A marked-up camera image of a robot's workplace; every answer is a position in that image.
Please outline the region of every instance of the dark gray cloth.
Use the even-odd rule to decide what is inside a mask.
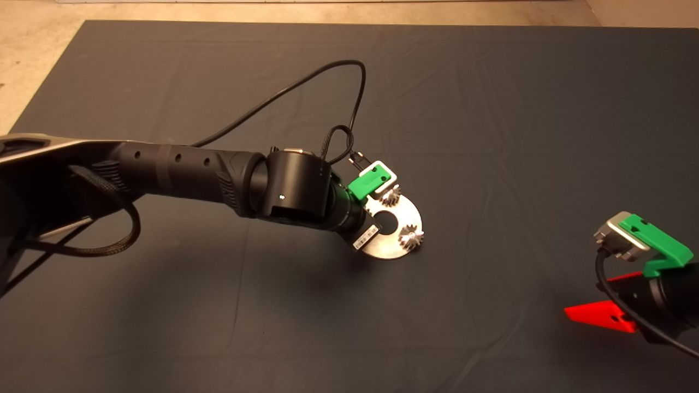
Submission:
[[[699,250],[695,29],[87,22],[13,131],[191,143],[343,58],[369,72],[356,148],[419,207],[419,252],[147,196],[130,250],[54,257],[0,301],[1,390],[696,390],[686,355],[563,314],[605,299],[592,234],[620,210]],[[323,75],[214,146],[318,151],[358,80]]]

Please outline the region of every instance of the hole in disc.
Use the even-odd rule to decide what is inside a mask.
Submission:
[[[374,220],[381,225],[381,229],[379,229],[381,235],[390,235],[398,229],[398,219],[391,212],[380,211],[376,213]]]

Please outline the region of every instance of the concrete floor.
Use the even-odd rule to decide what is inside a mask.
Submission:
[[[10,131],[86,19],[699,27],[699,1],[58,4],[53,0],[0,0],[0,135]]]

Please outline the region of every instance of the black cylinder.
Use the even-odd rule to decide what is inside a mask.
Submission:
[[[699,327],[699,264],[663,270],[660,286],[670,311],[692,327]]]
[[[302,150],[277,150],[267,156],[267,189],[259,215],[294,224],[317,223],[326,215],[331,167]]]
[[[264,156],[258,152],[127,142],[95,167],[120,187],[222,202],[242,217],[255,217],[266,183]]]

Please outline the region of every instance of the barcode label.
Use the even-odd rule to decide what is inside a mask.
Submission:
[[[378,231],[379,229],[376,227],[376,225],[372,225],[371,227],[369,227],[369,229],[367,229],[358,239],[355,240],[354,244],[352,244],[354,246],[354,249],[358,250],[362,248],[366,244],[366,242],[371,240],[371,238],[374,237],[374,235],[376,235],[376,232]]]

